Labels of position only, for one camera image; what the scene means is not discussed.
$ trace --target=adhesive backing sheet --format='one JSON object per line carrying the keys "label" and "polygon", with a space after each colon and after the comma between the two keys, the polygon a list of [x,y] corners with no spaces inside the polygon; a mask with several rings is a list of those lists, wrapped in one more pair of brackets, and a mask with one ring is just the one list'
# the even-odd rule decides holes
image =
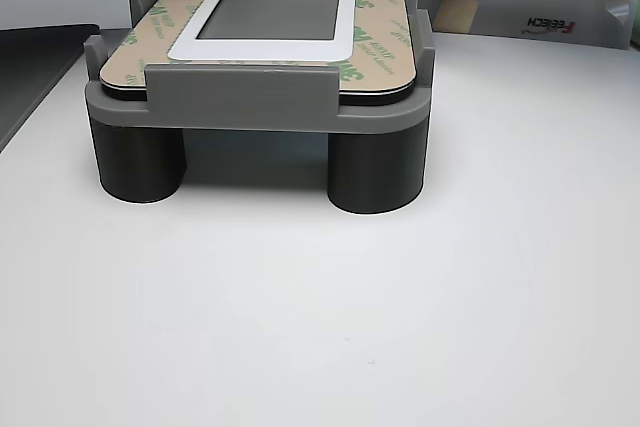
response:
{"label": "adhesive backing sheet", "polygon": [[346,94],[401,91],[415,79],[404,0],[356,0],[350,58],[322,62],[177,61],[168,52],[204,0],[158,0],[102,68],[101,80],[124,91],[145,89],[147,64],[335,65]]}

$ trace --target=white table surface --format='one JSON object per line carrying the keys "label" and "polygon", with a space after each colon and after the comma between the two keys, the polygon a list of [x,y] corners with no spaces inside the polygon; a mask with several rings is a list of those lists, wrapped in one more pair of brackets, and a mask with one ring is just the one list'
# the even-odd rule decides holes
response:
{"label": "white table surface", "polygon": [[437,49],[378,216],[319,135],[191,134],[177,194],[112,199],[79,62],[0,155],[0,425],[640,425],[640,54]]}

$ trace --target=cardboard box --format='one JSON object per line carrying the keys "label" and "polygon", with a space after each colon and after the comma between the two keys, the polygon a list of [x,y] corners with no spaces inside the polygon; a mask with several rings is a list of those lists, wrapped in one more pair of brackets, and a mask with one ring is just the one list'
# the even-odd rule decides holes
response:
{"label": "cardboard box", "polygon": [[[419,0],[437,31],[444,0]],[[465,33],[628,49],[636,0],[475,0]]]}

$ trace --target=display screen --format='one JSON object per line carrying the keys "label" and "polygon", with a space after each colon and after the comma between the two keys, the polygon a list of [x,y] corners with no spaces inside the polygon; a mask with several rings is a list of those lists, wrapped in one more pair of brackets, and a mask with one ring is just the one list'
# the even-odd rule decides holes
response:
{"label": "display screen", "polygon": [[220,0],[198,39],[332,40],[338,0]]}

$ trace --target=3d printed holder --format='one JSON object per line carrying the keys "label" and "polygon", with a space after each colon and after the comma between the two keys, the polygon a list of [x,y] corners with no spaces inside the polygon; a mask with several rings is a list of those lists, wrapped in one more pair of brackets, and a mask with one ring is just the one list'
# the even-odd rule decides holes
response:
{"label": "3d printed holder", "polygon": [[[130,0],[132,25],[156,1]],[[416,80],[389,105],[341,105],[338,67],[287,65],[147,65],[147,100],[118,100],[100,81],[104,41],[91,37],[85,97],[102,186],[136,203],[173,194],[187,165],[182,129],[323,132],[337,207],[365,214],[410,203],[423,185],[435,50],[427,12],[405,2]]]}

